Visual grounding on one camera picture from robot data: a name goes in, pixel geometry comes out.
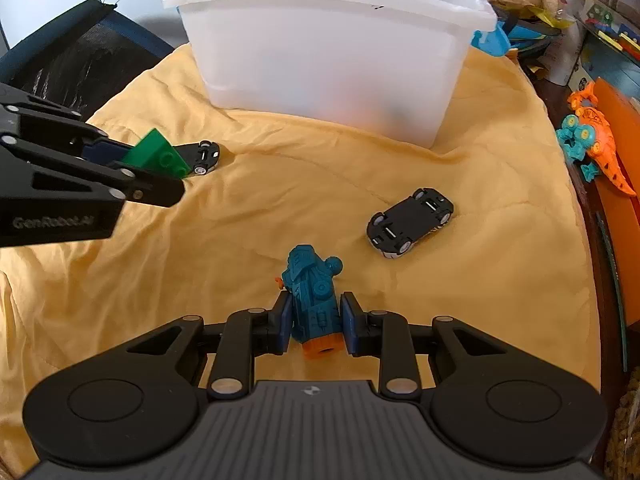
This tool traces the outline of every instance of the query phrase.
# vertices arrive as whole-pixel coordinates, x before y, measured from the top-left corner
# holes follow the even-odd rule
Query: teal toy gear
[[[569,146],[568,152],[566,152],[569,157],[573,160],[583,160],[587,155],[587,149],[577,142],[573,146]]]
[[[567,130],[570,130],[570,131],[574,131],[579,124],[580,124],[580,121],[578,120],[578,116],[573,114],[567,115],[567,117],[565,117],[564,120],[562,120],[562,128],[566,128]]]
[[[589,149],[596,141],[596,130],[590,124],[580,124],[574,130],[574,139],[576,144],[580,144],[586,149]]]
[[[566,140],[572,139],[574,137],[574,133],[567,128],[560,128],[559,130],[556,130],[556,137],[558,138],[558,141],[562,143]]]
[[[581,164],[580,169],[582,170],[584,179],[587,182],[591,182],[598,175],[602,174],[598,165],[593,161],[591,161],[589,164]]]
[[[564,153],[564,160],[566,160],[568,164],[573,164],[575,160],[572,156],[573,146],[561,142],[560,147],[562,148],[562,152]]]

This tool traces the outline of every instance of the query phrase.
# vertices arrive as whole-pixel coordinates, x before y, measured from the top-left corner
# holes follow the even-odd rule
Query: orange dinosaur toy
[[[573,92],[567,99],[575,115],[567,115],[562,121],[562,129],[556,131],[566,156],[570,159],[583,160],[589,155],[600,168],[600,171],[620,191],[636,196],[636,192],[627,183],[616,156],[616,142],[602,112],[594,106],[598,104],[593,94],[594,83],[589,83],[584,90]],[[588,166],[582,167],[587,180],[596,174]]]

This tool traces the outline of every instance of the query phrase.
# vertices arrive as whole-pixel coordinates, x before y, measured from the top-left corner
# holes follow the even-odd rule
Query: green lego brick
[[[155,128],[131,148],[121,162],[175,178],[184,178],[191,170],[175,148]]]

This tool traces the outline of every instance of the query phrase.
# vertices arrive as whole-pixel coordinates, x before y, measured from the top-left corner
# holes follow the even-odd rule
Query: toy car wheel
[[[407,240],[404,244],[402,244],[402,246],[400,247],[398,253],[399,254],[404,254],[405,252],[407,252],[409,250],[409,247],[411,247],[411,242],[409,240]]]
[[[578,126],[578,117],[570,114],[567,115],[567,117],[564,118],[564,120],[562,120],[562,128],[566,128],[567,130],[575,130],[575,128]]]
[[[596,141],[596,130],[590,124],[578,126],[574,131],[574,139],[580,142],[585,148],[590,148]]]

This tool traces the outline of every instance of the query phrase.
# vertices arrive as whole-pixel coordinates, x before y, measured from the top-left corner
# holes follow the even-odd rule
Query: orange panel
[[[594,88],[598,110],[607,118],[616,139],[618,158],[628,176],[629,184],[640,189],[640,115],[628,98],[618,93],[603,79]],[[625,303],[626,325],[640,320],[640,224],[637,198],[619,192],[606,178],[595,180],[604,208],[611,242],[618,264],[618,276]]]
[[[604,177],[594,182],[607,217],[629,326],[640,320],[640,226],[629,197]]]
[[[631,187],[640,189],[640,114],[629,104],[628,97],[598,78],[594,86],[600,110],[611,125],[618,157],[625,167]]]

